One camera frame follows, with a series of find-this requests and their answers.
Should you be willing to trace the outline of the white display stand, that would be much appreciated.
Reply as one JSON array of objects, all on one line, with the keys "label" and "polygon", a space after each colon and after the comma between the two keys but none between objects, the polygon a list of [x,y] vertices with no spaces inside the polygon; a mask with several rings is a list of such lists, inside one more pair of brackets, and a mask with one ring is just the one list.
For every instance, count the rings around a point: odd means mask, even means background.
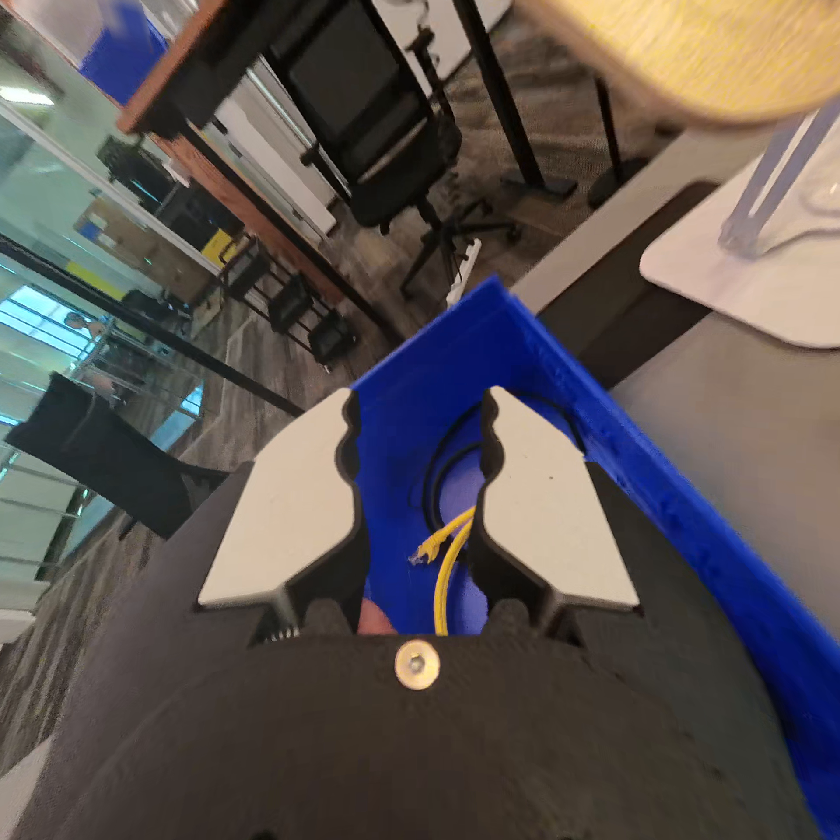
[{"label": "white display stand", "polygon": [[522,2],[593,69],[686,127],[766,150],[648,246],[656,286],[778,340],[838,348],[839,2]]}]

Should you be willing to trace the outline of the black office chair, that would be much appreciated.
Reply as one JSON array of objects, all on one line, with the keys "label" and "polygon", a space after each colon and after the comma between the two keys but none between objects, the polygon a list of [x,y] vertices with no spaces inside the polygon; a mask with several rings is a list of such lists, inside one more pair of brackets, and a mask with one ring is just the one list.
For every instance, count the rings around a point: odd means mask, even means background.
[{"label": "black office chair", "polygon": [[7,441],[171,538],[229,473],[189,465],[154,445],[103,397],[53,373],[27,421]]}]

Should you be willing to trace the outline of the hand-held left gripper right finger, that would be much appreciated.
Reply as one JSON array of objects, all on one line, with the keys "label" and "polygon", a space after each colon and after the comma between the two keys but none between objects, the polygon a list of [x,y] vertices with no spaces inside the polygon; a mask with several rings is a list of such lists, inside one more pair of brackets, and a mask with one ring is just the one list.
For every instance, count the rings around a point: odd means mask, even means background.
[{"label": "hand-held left gripper right finger", "polygon": [[488,613],[518,602],[545,633],[571,608],[638,611],[637,589],[573,438],[499,385],[482,397],[480,430],[484,482],[467,564]]}]

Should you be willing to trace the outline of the blue plastic bin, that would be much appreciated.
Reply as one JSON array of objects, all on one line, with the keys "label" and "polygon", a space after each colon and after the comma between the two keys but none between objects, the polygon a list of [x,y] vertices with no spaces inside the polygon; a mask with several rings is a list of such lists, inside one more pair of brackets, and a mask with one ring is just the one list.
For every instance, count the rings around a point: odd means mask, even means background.
[{"label": "blue plastic bin", "polygon": [[471,292],[352,384],[371,599],[396,629],[433,630],[434,575],[407,556],[428,531],[433,478],[452,440],[478,431],[492,385],[580,433],[602,467],[699,574],[760,672],[823,838],[839,837],[839,647],[782,580],[498,280]]}]

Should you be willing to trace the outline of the black mesh swivel chair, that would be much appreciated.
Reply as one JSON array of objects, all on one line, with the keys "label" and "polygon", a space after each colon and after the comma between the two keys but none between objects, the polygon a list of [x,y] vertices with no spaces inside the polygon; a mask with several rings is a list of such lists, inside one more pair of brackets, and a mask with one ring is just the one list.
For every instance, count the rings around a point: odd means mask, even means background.
[{"label": "black mesh swivel chair", "polygon": [[431,53],[428,3],[411,43],[397,45],[373,2],[286,2],[279,34],[264,58],[313,133],[301,156],[340,194],[355,222],[388,235],[413,208],[427,226],[423,246],[400,285],[404,299],[439,254],[449,286],[457,257],[474,238],[503,233],[515,245],[522,227],[469,216],[494,213],[485,197],[442,218],[429,193],[454,172],[463,135]]}]

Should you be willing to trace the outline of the black table leg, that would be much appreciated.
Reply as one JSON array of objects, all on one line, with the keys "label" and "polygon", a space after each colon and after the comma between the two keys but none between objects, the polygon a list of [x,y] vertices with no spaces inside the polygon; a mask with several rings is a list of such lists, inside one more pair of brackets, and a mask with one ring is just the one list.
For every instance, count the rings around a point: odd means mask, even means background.
[{"label": "black table leg", "polygon": [[546,179],[543,176],[476,2],[454,1],[453,5],[517,164],[517,169],[503,174],[501,181],[522,192],[550,196],[560,202],[567,200],[576,191],[578,182],[568,177]]}]

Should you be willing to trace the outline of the white power strip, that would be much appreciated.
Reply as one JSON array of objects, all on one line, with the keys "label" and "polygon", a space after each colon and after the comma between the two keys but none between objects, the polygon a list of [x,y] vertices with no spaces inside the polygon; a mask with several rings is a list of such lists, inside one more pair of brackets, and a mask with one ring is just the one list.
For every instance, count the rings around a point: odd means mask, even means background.
[{"label": "white power strip", "polygon": [[481,240],[474,238],[467,245],[465,253],[457,257],[455,279],[445,299],[447,309],[455,306],[465,295],[469,278],[476,266],[481,247]]}]

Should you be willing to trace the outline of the brown edged desk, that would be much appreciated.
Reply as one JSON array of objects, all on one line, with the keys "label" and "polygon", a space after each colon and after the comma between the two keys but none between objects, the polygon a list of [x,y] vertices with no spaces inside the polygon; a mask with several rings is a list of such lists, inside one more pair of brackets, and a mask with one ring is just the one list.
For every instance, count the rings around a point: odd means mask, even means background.
[{"label": "brown edged desk", "polygon": [[117,126],[125,134],[150,135],[329,303],[349,301],[394,349],[405,337],[392,320],[203,135],[218,107],[279,34],[283,11],[280,2],[201,2],[122,107]]}]

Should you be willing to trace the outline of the black pole stand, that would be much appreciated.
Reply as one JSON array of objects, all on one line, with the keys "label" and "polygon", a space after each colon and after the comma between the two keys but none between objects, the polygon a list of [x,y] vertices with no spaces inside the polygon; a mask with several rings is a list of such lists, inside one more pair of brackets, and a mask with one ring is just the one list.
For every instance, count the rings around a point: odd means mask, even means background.
[{"label": "black pole stand", "polygon": [[618,145],[609,90],[600,77],[594,78],[594,84],[610,166],[595,179],[587,193],[586,202],[593,211],[602,207],[625,183],[634,178],[650,162],[650,158],[645,156],[623,158]]}]

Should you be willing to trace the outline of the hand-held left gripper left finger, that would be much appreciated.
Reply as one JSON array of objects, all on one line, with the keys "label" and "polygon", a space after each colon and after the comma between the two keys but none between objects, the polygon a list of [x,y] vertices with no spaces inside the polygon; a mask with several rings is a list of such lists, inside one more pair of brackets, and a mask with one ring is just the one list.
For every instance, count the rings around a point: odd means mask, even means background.
[{"label": "hand-held left gripper left finger", "polygon": [[357,629],[371,566],[360,435],[358,393],[343,387],[258,452],[199,606],[266,606],[286,629],[303,627],[313,602],[332,601]]}]

